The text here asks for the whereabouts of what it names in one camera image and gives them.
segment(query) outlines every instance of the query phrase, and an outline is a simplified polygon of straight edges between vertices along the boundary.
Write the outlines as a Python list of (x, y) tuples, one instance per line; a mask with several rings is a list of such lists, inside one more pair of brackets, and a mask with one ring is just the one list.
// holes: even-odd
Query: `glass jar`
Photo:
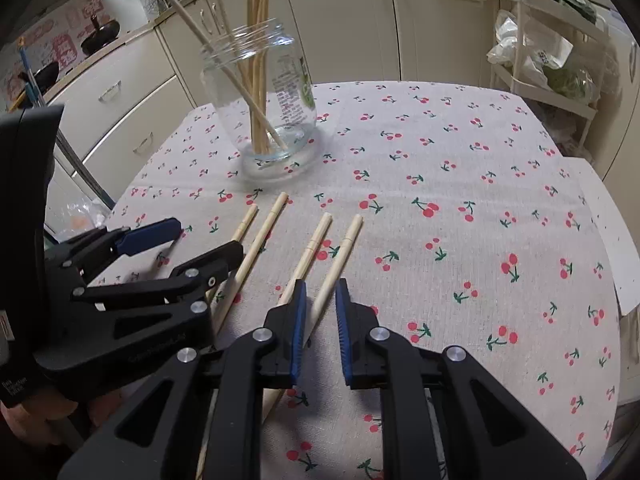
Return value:
[[(241, 155), (281, 160), (302, 148), (316, 127), (316, 104), (304, 58), (277, 20), (239, 27), (202, 51), (202, 82), (222, 125)], [(262, 108), (280, 141), (225, 74), (231, 70)]]

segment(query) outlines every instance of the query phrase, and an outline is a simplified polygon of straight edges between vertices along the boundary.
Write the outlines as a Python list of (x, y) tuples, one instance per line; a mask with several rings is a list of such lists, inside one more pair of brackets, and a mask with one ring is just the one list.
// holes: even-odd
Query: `drawer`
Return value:
[[(50, 102), (65, 104), (60, 130), (82, 159), (115, 123), (173, 75), (152, 30), (97, 61)], [(56, 158), (68, 173), (73, 171), (59, 150)]]
[[(149, 157), (192, 109), (176, 76), (133, 108), (83, 161), (111, 198), (117, 200)], [(74, 180), (82, 187), (77, 173)]]

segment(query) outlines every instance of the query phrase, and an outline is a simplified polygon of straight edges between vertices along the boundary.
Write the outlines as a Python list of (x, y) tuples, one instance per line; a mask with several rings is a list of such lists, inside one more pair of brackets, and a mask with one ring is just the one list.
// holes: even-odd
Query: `cabinet door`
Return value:
[(392, 0), (290, 0), (314, 83), (399, 79)]
[[(196, 0), (186, 6), (186, 9), (205, 30), (213, 31), (213, 16), (207, 0)], [(204, 86), (200, 82), (200, 72), (202, 72), (200, 42), (178, 14), (174, 14), (160, 24), (160, 33), (196, 105), (210, 103), (211, 99), (207, 97)]]
[(618, 87), (603, 93), (584, 147), (593, 155), (593, 169), (604, 178), (625, 138), (638, 98), (638, 46), (630, 33), (609, 25), (610, 53), (618, 61)]
[(638, 160), (640, 160), (640, 107), (636, 107), (618, 154), (604, 178), (604, 185), (618, 206), (640, 251), (640, 194), (638, 194)]
[(493, 0), (394, 0), (403, 80), (479, 86), (492, 45)]

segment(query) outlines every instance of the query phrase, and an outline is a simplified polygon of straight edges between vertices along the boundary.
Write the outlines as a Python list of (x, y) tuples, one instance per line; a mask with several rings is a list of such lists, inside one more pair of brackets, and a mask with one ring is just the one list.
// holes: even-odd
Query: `drawer handle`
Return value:
[(105, 103), (106, 102), (105, 97), (107, 97), (109, 94), (113, 94), (115, 89), (118, 89), (118, 92), (119, 92), (121, 88), (122, 88), (122, 80), (111, 85), (104, 92), (102, 92), (102, 95), (98, 97), (98, 101), (100, 101), (101, 103)]
[(145, 145), (147, 142), (149, 143), (148, 148), (150, 148), (150, 147), (151, 147), (151, 145), (154, 143), (154, 133), (153, 133), (153, 132), (151, 132), (151, 133), (149, 134), (149, 136), (148, 136), (148, 137), (145, 137), (145, 138), (142, 140), (142, 142), (140, 142), (140, 145), (139, 145), (137, 148), (135, 148), (135, 149), (133, 150), (133, 153), (135, 153), (136, 155), (142, 155), (142, 154), (143, 154), (143, 152), (142, 152), (142, 148), (144, 147), (144, 145)]

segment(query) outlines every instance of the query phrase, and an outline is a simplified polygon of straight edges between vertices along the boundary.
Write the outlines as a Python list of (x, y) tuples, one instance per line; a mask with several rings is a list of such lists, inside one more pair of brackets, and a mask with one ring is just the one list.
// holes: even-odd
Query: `plastic bag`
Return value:
[(109, 209), (97, 200), (91, 202), (87, 199), (67, 204), (62, 208), (61, 214), (66, 219), (67, 228), (57, 232), (56, 238), (62, 242), (103, 225), (109, 215)]

